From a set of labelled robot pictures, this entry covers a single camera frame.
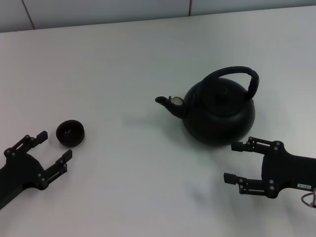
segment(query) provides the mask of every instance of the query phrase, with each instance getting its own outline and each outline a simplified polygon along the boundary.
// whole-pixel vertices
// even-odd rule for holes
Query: white table
[[[61,122],[86,131],[68,173],[0,211],[0,236],[314,237],[304,191],[240,195],[223,173],[260,179],[262,155],[200,144],[154,99],[251,67],[249,135],[316,157],[315,25],[316,7],[301,7],[0,34],[0,151],[46,130],[30,154],[47,168],[66,151]]]

